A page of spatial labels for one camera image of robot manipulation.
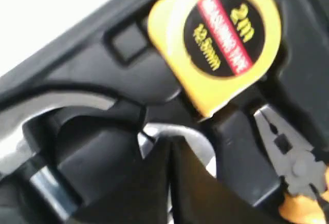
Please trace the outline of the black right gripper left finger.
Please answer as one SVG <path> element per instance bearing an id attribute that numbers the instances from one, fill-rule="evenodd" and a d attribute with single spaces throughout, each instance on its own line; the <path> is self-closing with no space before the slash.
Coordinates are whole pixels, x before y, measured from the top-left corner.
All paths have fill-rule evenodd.
<path id="1" fill-rule="evenodd" d="M 82 201 L 77 223 L 167 223 L 170 141 L 161 139 L 142 159 L 125 142 L 74 156 L 66 179 Z"/>

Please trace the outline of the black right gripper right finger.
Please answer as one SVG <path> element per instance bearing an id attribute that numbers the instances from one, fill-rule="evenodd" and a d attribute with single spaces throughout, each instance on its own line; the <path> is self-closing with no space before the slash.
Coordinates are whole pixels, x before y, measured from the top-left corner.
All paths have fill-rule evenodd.
<path id="1" fill-rule="evenodd" d="M 282 223 L 212 177 L 183 138 L 170 138 L 175 223 Z"/>

